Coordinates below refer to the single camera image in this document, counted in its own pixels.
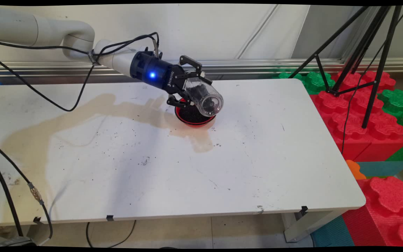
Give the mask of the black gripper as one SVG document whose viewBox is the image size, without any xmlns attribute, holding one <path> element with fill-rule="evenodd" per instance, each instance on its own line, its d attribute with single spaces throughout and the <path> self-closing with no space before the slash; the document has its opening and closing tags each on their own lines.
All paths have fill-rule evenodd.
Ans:
<svg viewBox="0 0 403 252">
<path fill-rule="evenodd" d="M 185 64 L 194 67 L 195 71 L 184 72 L 182 66 Z M 202 67 L 200 62 L 186 55 L 180 57 L 179 65 L 177 65 L 153 56 L 151 51 L 140 51 L 135 54 L 130 64 L 130 76 L 171 94 L 167 99 L 168 105 L 188 108 L 192 103 L 189 97 L 176 99 L 172 94 L 183 92 L 185 79 L 189 78 L 198 78 L 207 85 L 212 85 L 213 81 L 206 78 Z"/>
</svg>

